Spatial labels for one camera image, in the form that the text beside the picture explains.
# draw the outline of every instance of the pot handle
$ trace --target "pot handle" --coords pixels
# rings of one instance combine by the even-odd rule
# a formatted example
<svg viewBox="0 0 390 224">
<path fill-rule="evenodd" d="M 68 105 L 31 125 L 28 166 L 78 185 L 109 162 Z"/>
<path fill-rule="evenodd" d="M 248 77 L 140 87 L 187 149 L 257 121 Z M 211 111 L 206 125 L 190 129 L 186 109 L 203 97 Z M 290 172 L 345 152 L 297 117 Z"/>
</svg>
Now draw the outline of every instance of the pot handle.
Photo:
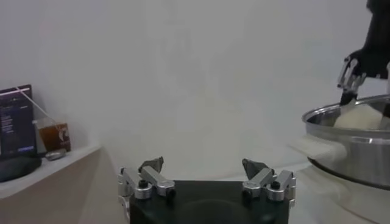
<svg viewBox="0 0 390 224">
<path fill-rule="evenodd" d="M 314 160 L 340 161 L 347 157 L 347 150 L 341 143 L 313 135 L 305 135 L 288 146 Z"/>
</svg>

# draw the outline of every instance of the shelf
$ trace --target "shelf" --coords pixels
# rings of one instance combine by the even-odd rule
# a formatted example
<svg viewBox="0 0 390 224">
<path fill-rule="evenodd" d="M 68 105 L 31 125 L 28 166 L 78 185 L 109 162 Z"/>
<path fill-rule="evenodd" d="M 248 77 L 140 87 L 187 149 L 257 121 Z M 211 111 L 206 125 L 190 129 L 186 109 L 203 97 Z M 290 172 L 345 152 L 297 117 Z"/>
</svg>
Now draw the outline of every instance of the shelf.
<svg viewBox="0 0 390 224">
<path fill-rule="evenodd" d="M 93 152 L 98 151 L 100 148 L 101 146 L 99 145 L 91 145 L 88 147 L 74 149 L 72 152 L 67 153 L 64 158 L 51 162 L 46 158 L 42 159 L 42 166 L 39 167 L 36 171 L 28 174 L 25 177 L 0 183 L 0 199 L 12 196 L 20 191 L 25 190 L 29 186 L 68 167 L 69 165 L 92 154 Z"/>
</svg>

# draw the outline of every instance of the metal clamp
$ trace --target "metal clamp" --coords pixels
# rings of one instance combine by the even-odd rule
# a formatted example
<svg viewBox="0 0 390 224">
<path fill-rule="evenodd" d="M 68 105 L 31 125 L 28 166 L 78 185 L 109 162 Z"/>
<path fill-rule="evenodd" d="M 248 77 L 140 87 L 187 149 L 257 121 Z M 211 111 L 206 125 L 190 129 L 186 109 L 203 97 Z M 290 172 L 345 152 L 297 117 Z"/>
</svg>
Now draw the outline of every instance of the metal clamp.
<svg viewBox="0 0 390 224">
<path fill-rule="evenodd" d="M 130 222 L 130 203 L 129 199 L 126 197 L 119 196 L 118 200 L 120 204 L 123 207 L 123 213 L 124 213 L 124 218 L 127 220 L 127 223 Z"/>
<path fill-rule="evenodd" d="M 118 190 L 123 197 L 134 194 L 136 199 L 145 200 L 152 196 L 152 185 L 143 180 L 136 171 L 128 168 L 122 168 L 118 175 Z"/>
<path fill-rule="evenodd" d="M 344 60 L 344 66 L 341 69 L 341 73 L 338 80 L 338 88 L 342 88 L 346 92 L 357 93 L 359 87 L 364 83 L 366 74 L 355 75 L 353 72 L 358 66 L 359 61 L 357 59 L 351 60 L 347 57 Z"/>
<path fill-rule="evenodd" d="M 264 168 L 251 180 L 243 182 L 243 193 L 246 197 L 257 198 L 260 196 L 261 189 L 271 182 L 274 176 L 272 169 Z"/>
<path fill-rule="evenodd" d="M 156 187 L 158 195 L 167 198 L 175 196 L 175 182 L 172 180 L 167 180 L 152 167 L 142 167 L 141 177 Z"/>
<path fill-rule="evenodd" d="M 293 205 L 296 197 L 297 179 L 290 171 L 283 170 L 279 176 L 268 184 L 267 196 L 271 201 L 283 201 L 287 199 Z"/>
</svg>

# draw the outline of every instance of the pot rim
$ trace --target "pot rim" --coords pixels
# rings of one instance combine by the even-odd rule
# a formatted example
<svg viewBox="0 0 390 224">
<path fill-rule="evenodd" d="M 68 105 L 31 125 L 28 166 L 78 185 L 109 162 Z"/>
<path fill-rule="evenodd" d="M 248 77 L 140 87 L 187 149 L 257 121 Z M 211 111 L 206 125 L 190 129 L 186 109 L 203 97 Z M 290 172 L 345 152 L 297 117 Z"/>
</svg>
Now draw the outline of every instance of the pot rim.
<svg viewBox="0 0 390 224">
<path fill-rule="evenodd" d="M 356 105 L 364 104 L 364 103 L 371 103 L 371 102 L 380 102 L 384 99 L 390 99 L 389 94 L 385 95 L 379 95 L 379 96 L 372 96 L 372 97 L 366 97 L 362 99 L 358 99 L 356 101 Z M 320 107 L 314 110 L 311 110 L 309 112 L 306 112 L 302 116 L 302 121 L 306 124 L 307 127 L 316 129 L 316 130 L 322 130 L 325 132 L 333 132 L 333 133 L 343 133 L 344 135 L 352 135 L 352 136 L 359 136 L 359 135 L 370 135 L 371 137 L 375 137 L 377 135 L 381 135 L 381 138 L 383 138 L 382 135 L 387 135 L 390 139 L 390 130 L 360 130 L 360 129 L 354 129 L 354 128 L 335 128 L 331 126 L 324 126 L 320 124 L 314 124 L 309 122 L 308 120 L 312 118 L 315 115 L 322 114 L 328 111 L 336 110 L 340 108 L 340 105 L 338 103 L 327 105 L 324 107 Z"/>
</svg>

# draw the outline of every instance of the robotic arm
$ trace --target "robotic arm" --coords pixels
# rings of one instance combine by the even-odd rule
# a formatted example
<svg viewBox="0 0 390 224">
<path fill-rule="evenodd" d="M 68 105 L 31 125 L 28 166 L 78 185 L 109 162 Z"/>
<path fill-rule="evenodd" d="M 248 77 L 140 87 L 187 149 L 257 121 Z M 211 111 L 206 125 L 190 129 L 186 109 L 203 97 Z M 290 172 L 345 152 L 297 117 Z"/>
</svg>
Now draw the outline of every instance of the robotic arm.
<svg viewBox="0 0 390 224">
<path fill-rule="evenodd" d="M 372 19 L 362 49 L 344 60 L 338 87 L 343 89 L 341 105 L 357 98 L 366 77 L 388 79 L 390 72 L 390 0 L 368 0 Z"/>
</svg>

